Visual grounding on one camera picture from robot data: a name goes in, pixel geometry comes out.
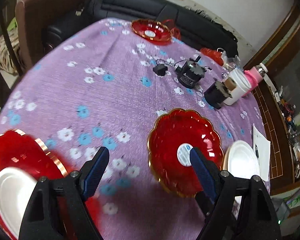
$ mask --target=red scalloped plate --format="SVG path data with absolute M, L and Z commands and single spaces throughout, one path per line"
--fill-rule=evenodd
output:
M 136 34 L 152 42 L 169 42 L 172 38 L 172 31 L 166 25 L 151 19 L 135 20 L 131 27 Z
M 148 137 L 149 166 L 168 192 L 193 197 L 202 190 L 190 164 L 192 147 L 198 147 L 221 169 L 221 139 L 208 119 L 194 110 L 178 108 L 156 120 Z
M 60 179 L 65 177 L 67 169 L 70 172 L 73 167 L 67 169 L 64 161 L 60 161 L 53 153 L 48 151 L 46 145 L 38 138 L 25 134 L 19 129 L 8 130 L 0 134 L 0 171 L 7 167 L 16 167 L 26 171 L 36 180 L 41 176 L 48 179 Z M 94 222 L 97 223 L 98 204 L 95 201 L 87 201 L 86 206 Z M 9 232 L 7 226 L 0 216 L 0 226 L 7 235 L 16 240 Z

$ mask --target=black leather sofa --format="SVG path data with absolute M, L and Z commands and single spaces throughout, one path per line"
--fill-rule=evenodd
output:
M 43 46 L 53 49 L 88 25 L 107 17 L 123 20 L 149 18 L 162 22 L 173 19 L 187 45 L 226 50 L 228 57 L 238 55 L 237 39 L 221 25 L 166 0 L 87 0 L 80 16 L 71 11 L 42 32 Z

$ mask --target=pink spool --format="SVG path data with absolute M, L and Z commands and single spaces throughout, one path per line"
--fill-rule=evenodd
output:
M 258 80 L 256 79 L 256 77 L 251 73 L 251 70 L 245 70 L 245 71 L 244 71 L 245 77 L 248 79 L 249 83 L 251 84 L 251 88 L 249 89 L 248 92 L 245 93 L 244 96 L 246 96 L 248 93 L 250 93 L 252 90 L 254 90 L 254 89 L 258 86 L 258 84 L 259 84 L 259 82 L 258 82 Z
M 246 71 L 249 71 L 250 75 L 252 75 L 254 79 L 257 81 L 257 84 L 259 84 L 263 80 L 263 77 L 260 75 L 256 67 L 253 67 L 250 70 L 246 70 Z

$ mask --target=blue gripper pad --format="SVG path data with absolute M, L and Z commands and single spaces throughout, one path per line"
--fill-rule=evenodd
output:
M 106 147 L 100 147 L 91 161 L 87 161 L 82 167 L 83 181 L 80 182 L 82 188 L 82 198 L 87 200 L 92 197 L 109 163 L 109 150 Z
M 210 174 L 206 165 L 204 164 L 202 157 L 205 159 L 203 154 L 198 149 L 196 148 L 191 149 L 190 151 L 191 165 L 194 168 L 194 171 L 200 181 L 200 184 L 203 188 L 205 195 L 211 198 L 213 202 L 215 202 L 218 197 L 216 193 L 215 180 Z

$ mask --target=floral tablecloth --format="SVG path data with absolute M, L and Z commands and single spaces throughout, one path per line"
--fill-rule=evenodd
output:
M 166 193 L 150 173 L 147 136 L 155 120 L 176 107 L 194 109 L 212 122 L 224 152 L 236 140 L 251 145 L 253 123 L 265 135 L 251 93 L 220 110 L 206 103 L 203 92 L 224 72 L 210 58 L 201 55 L 200 64 L 212 70 L 193 90 L 178 83 L 172 67 L 164 77 L 152 71 L 156 59 L 175 63 L 197 55 L 177 39 L 155 46 L 133 33 L 130 22 L 101 20 L 26 74 L 2 109 L 0 133 L 19 128 L 39 137 L 76 169 L 98 146 L 109 149 L 94 196 L 104 239 L 196 239 L 204 225 L 196 201 Z

